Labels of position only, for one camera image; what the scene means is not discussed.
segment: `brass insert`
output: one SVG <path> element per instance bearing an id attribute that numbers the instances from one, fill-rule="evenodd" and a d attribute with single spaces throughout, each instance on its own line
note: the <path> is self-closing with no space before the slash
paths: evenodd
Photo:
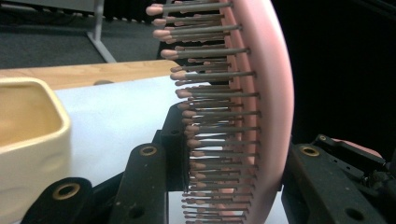
<path id="1" fill-rule="evenodd" d="M 52 193 L 52 198 L 55 200 L 66 200 L 75 196 L 80 189 L 77 183 L 66 183 L 58 186 Z"/>
<path id="2" fill-rule="evenodd" d="M 140 149 L 140 155 L 142 156 L 151 156 L 157 153 L 157 148 L 156 147 L 143 147 Z"/>
<path id="3" fill-rule="evenodd" d="M 300 147 L 300 151 L 310 157 L 316 157 L 320 155 L 320 153 L 313 147 Z"/>

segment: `pink hairbrush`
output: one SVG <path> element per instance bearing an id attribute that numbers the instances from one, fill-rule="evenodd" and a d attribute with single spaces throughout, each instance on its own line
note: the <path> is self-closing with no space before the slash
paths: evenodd
<path id="1" fill-rule="evenodd" d="M 187 98 L 179 108 L 191 149 L 186 223 L 263 223 L 280 187 L 293 116 L 290 61 L 271 1 L 176 1 L 147 9 L 167 12 L 198 13 L 154 22 L 175 25 L 155 37 L 181 42 L 162 51 L 165 59 L 196 63 L 171 69 L 177 86 L 228 82 L 177 90 Z M 183 46 L 189 42 L 202 46 Z"/>

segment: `gray carpet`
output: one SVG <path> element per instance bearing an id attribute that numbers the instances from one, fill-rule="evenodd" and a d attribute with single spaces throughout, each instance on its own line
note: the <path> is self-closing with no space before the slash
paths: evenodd
<path id="1" fill-rule="evenodd" d="M 93 17 L 25 8 L 0 10 L 0 69 L 104 63 L 86 32 Z M 159 41 L 153 25 L 103 23 L 102 41 L 117 62 L 155 60 Z"/>

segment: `cream ceramic container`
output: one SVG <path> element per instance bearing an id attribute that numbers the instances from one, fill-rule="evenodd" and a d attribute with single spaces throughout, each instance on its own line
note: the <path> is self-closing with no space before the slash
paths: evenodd
<path id="1" fill-rule="evenodd" d="M 69 175 L 70 118 L 35 78 L 0 78 L 0 223 L 20 220 L 40 193 Z"/>

